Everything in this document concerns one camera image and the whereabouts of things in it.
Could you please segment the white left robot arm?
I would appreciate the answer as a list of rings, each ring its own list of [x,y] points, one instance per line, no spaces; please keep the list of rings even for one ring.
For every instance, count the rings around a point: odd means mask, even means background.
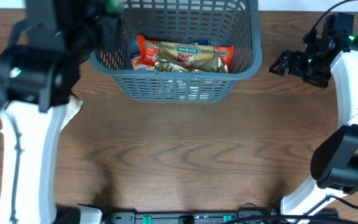
[[[27,1],[0,54],[4,139],[0,223],[100,223],[95,208],[57,205],[58,142],[80,65],[113,50],[122,1]]]

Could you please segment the beige paper pouch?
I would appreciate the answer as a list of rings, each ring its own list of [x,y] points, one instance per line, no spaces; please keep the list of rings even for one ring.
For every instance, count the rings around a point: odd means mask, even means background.
[[[61,131],[80,112],[82,106],[83,102],[77,96],[71,93],[69,103],[67,104],[66,116],[63,119],[63,123],[60,128]]]

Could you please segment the gold foil snack bag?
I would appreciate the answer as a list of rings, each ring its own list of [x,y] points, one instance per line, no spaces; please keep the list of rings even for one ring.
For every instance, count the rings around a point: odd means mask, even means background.
[[[159,50],[154,67],[161,72],[229,73],[231,55],[190,54],[174,50]]]

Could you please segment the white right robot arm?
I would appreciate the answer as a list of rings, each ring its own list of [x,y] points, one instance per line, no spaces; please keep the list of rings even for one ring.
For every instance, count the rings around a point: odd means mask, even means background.
[[[316,29],[304,36],[305,51],[286,50],[269,68],[319,88],[330,79],[336,85],[337,130],[314,151],[310,176],[274,209],[283,223],[309,223],[309,216],[321,214],[331,202],[358,192],[358,35],[353,25],[353,15],[331,14],[320,37]]]

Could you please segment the orange white snack packet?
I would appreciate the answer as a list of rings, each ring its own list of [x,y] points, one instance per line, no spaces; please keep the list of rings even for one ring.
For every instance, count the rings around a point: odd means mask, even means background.
[[[131,62],[134,70],[154,70],[155,66],[145,62],[140,52],[131,54]]]

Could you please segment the spaghetti packet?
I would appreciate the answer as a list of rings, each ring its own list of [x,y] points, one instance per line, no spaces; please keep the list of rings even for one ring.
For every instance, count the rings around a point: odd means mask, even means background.
[[[221,47],[221,46],[212,46],[209,45],[208,40],[203,40],[190,44],[176,43],[176,42],[166,42],[161,40],[149,40],[146,39],[143,35],[137,36],[139,52],[141,53],[143,59],[146,63],[153,65],[155,62],[155,57],[157,56],[159,50],[174,50],[177,52],[184,52],[190,54],[216,54],[216,55],[231,55],[233,58],[234,47]]]

